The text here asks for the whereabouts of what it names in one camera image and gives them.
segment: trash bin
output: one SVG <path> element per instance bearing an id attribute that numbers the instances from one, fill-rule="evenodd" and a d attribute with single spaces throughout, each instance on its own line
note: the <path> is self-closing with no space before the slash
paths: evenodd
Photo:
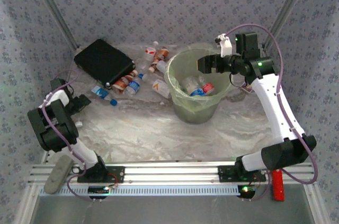
<path id="1" fill-rule="evenodd" d="M 187 123 L 200 124 L 208 121 L 214 114 L 220 100 L 228 92 L 229 73 L 205 74 L 207 81 L 212 82 L 215 90 L 211 96 L 189 96 L 181 90 L 180 83 L 189 76 L 198 76 L 197 60 L 201 57 L 220 53 L 212 45 L 196 43 L 180 50 L 166 68 L 165 81 L 171 91 L 176 115 Z"/>

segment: white marble table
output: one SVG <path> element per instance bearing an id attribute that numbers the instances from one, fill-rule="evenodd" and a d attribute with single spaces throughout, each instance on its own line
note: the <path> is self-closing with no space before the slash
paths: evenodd
<path id="1" fill-rule="evenodd" d="M 118 48 L 132 59 L 141 55 L 143 49 Z M 174 53 L 178 47 L 169 49 Z M 83 122 L 79 137 L 107 163 L 237 157 L 269 145 L 272 137 L 255 93 L 230 88 L 211 120 L 191 125 L 179 120 L 172 102 L 147 85 L 133 99 L 116 96 L 118 105 L 111 106 L 90 92 L 96 81 L 76 66 L 73 68 L 79 73 L 72 85 L 75 95 L 85 94 L 92 101 L 73 116 L 74 121 Z"/>

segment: plastic bottle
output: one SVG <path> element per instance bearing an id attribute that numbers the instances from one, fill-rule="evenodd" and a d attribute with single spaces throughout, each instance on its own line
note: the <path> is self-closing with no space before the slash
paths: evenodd
<path id="1" fill-rule="evenodd" d="M 101 88 L 97 85 L 91 91 L 92 91 L 92 93 L 95 93 L 100 98 L 109 101 L 112 106 L 116 106 L 117 103 L 118 103 L 115 99 L 113 99 L 109 96 L 109 92 L 107 92 L 105 89 L 103 89 L 103 88 Z"/>
<path id="2" fill-rule="evenodd" d="M 155 48 L 151 48 L 151 47 L 146 48 L 145 53 L 142 56 L 141 60 L 138 61 L 136 64 L 137 71 L 139 73 L 144 74 L 147 71 L 148 67 L 151 65 L 151 63 L 154 60 L 155 53 L 156 53 Z"/>
<path id="3" fill-rule="evenodd" d="M 164 81 L 158 79 L 155 75 L 146 73 L 144 75 L 139 74 L 139 77 L 145 83 L 151 84 L 153 91 L 164 96 L 165 98 L 171 98 L 170 89 L 168 88 L 167 84 Z"/>
<path id="4" fill-rule="evenodd" d="M 156 65 L 156 67 L 160 72 L 165 73 L 166 72 L 166 65 L 167 65 L 167 63 L 165 61 L 159 61 Z"/>
<path id="5" fill-rule="evenodd" d="M 129 97 L 135 95 L 140 89 L 141 79 L 139 77 L 133 78 L 133 80 L 128 84 L 123 93 Z"/>
<path id="6" fill-rule="evenodd" d="M 151 63 L 150 68 L 148 69 L 150 72 L 154 72 L 155 69 L 157 68 L 157 64 L 159 61 L 161 60 L 165 60 L 165 58 L 168 56 L 169 52 L 168 49 L 165 47 L 162 47 L 161 49 L 159 49 L 156 54 L 154 55 L 154 60 Z"/>
<path id="7" fill-rule="evenodd" d="M 198 81 L 193 77 L 187 77 L 181 82 L 181 86 L 186 90 L 186 93 L 189 96 L 201 95 L 205 96 L 202 88 L 200 87 Z"/>
<path id="8" fill-rule="evenodd" d="M 112 90 L 115 93 L 122 93 L 123 90 L 128 86 L 128 84 L 133 80 L 134 77 L 138 75 L 136 70 L 133 70 L 130 74 L 122 77 L 112 85 Z"/>
<path id="9" fill-rule="evenodd" d="M 214 85 L 211 82 L 207 82 L 203 75 L 198 76 L 198 82 L 206 95 L 211 94 L 215 89 Z"/>

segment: wall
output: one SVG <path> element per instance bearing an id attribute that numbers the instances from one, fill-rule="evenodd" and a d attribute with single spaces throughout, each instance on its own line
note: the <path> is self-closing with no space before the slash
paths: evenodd
<path id="1" fill-rule="evenodd" d="M 0 0 L 0 39 L 0 223 L 11 223 L 42 154 L 26 113 L 69 67 L 72 51 L 42 0 Z"/>
<path id="2" fill-rule="evenodd" d="M 270 27 L 284 0 L 55 0 L 78 44 L 210 42 L 245 22 Z"/>
<path id="3" fill-rule="evenodd" d="M 298 0 L 278 37 L 284 91 L 301 126 L 317 139 L 318 182 L 334 223 L 339 223 L 338 39 L 339 0 Z"/>

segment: black case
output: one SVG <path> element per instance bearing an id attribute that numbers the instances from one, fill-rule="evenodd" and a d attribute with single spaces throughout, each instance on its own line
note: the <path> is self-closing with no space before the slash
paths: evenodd
<path id="1" fill-rule="evenodd" d="M 132 59 L 101 39 L 77 54 L 74 62 L 105 87 L 106 83 L 114 84 L 135 68 Z"/>

